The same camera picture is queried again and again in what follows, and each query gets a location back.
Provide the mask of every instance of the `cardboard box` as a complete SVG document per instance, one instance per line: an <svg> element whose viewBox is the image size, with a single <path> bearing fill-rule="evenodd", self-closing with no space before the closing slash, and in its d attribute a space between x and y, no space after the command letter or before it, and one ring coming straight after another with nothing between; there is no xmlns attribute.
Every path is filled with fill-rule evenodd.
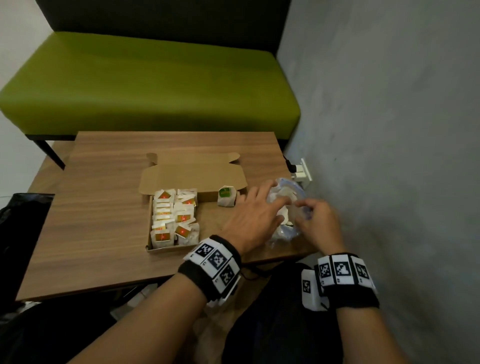
<svg viewBox="0 0 480 364"><path fill-rule="evenodd" d="M230 207L216 204L218 190L223 186L233 186L237 191L245 190L247 180L238 161L238 153L174 153L159 150L147 154L153 164L143 170L139 192L150 196L149 230L147 251L166 253L176 250L191 250L192 246L169 246L153 249L150 238L153 213L153 195L164 189L198 190L198 207L195 217L200 224L199 241L218 233L232 213Z"/></svg>

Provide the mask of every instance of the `green bench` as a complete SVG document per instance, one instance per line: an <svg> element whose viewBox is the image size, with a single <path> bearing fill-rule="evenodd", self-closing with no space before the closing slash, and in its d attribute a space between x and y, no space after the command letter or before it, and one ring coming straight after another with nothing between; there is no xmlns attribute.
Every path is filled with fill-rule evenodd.
<svg viewBox="0 0 480 364"><path fill-rule="evenodd" d="M0 110L58 165L45 140L79 131L273 131L300 109L266 51L54 32L0 91Z"/></svg>

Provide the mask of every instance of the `bench leg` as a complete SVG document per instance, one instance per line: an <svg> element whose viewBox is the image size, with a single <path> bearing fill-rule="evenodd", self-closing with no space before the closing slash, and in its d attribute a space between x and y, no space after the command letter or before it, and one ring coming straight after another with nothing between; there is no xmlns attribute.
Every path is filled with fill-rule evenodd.
<svg viewBox="0 0 480 364"><path fill-rule="evenodd" d="M60 157L55 153L52 147L45 140L34 140L34 143L40 147L41 150L45 152L60 168L65 169L65 163L60 159Z"/></svg>

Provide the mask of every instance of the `gray wall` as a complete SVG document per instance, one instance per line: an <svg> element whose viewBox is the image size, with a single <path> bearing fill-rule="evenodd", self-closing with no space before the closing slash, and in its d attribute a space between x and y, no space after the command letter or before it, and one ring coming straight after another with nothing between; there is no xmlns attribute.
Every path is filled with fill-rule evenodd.
<svg viewBox="0 0 480 364"><path fill-rule="evenodd" d="M415 363L480 358L480 6L293 0L278 59L287 150L339 211Z"/></svg>

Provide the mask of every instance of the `wooden table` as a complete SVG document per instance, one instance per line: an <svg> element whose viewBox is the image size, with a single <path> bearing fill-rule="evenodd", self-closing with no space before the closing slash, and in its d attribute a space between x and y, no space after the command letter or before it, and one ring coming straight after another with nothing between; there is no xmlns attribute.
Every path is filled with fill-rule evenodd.
<svg viewBox="0 0 480 364"><path fill-rule="evenodd" d="M174 274L186 252L145 251L148 198L138 192L146 153L238 152L249 186L289 177L274 133L80 132L17 300L111 288ZM263 263L313 252L303 239L245 257Z"/></svg>

